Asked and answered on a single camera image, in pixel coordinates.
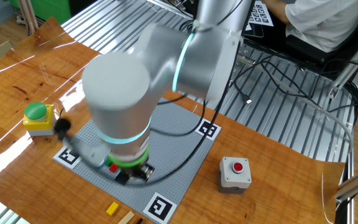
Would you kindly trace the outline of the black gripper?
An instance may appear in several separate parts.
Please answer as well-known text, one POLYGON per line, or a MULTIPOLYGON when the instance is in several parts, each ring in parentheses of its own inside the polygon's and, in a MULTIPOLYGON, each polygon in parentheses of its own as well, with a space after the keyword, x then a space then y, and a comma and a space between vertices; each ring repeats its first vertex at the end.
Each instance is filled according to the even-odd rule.
POLYGON ((134 162, 117 162, 116 165, 120 168, 120 172, 116 176, 116 181, 119 184, 126 184, 131 179, 140 179, 147 182, 155 170, 154 167, 146 162, 140 162, 138 164, 134 162))

